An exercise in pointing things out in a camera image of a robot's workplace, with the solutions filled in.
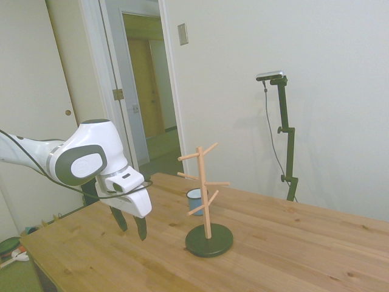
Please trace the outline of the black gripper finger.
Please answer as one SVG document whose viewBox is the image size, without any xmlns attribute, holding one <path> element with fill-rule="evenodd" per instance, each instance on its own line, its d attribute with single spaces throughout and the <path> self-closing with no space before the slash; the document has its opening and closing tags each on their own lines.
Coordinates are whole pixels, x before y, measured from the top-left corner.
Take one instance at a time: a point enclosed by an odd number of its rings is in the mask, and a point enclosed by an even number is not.
<svg viewBox="0 0 389 292">
<path fill-rule="evenodd" d="M 122 214 L 122 211 L 120 209 L 117 209 L 117 208 L 114 208 L 114 207 L 110 207 L 110 210 L 119 226 L 119 228 L 125 232 L 128 230 L 128 226 L 127 226 L 127 222 Z"/>
<path fill-rule="evenodd" d="M 146 225 L 146 218 L 143 217 L 143 218 L 140 218 L 140 217 L 137 217 L 137 216 L 133 216 L 134 218 L 134 221 L 137 225 L 137 232 L 138 232 L 138 235 L 139 235 L 139 238 L 141 239 L 141 241 L 144 241 L 147 237 L 147 225 Z"/>
</svg>

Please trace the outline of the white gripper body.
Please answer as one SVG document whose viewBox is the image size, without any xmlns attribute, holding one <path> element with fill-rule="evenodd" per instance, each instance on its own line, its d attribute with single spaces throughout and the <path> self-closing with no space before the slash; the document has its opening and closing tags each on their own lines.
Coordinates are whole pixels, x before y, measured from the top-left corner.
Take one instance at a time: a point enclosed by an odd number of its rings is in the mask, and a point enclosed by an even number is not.
<svg viewBox="0 0 389 292">
<path fill-rule="evenodd" d="M 136 217 L 144 218 L 152 210 L 148 191 L 142 185 L 130 191 L 130 194 L 124 195 L 123 193 L 110 194 L 105 192 L 102 186 L 96 182 L 96 191 L 103 203 Z"/>
</svg>

